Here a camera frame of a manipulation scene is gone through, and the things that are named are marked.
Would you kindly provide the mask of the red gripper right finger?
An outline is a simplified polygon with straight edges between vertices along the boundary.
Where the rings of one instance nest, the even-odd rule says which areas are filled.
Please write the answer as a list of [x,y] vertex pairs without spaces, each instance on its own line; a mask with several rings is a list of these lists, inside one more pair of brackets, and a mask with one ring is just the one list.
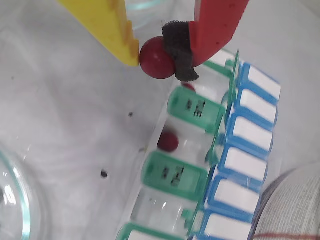
[[247,0],[197,0],[193,21],[171,21],[162,27],[164,50],[174,61],[181,82],[199,78],[195,67],[228,44],[248,5]]

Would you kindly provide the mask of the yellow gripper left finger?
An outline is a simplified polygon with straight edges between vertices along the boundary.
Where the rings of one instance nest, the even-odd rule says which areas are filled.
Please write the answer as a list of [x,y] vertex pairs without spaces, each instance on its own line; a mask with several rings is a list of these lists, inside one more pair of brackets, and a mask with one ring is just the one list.
[[139,41],[124,0],[61,0],[60,3],[121,63],[139,65]]

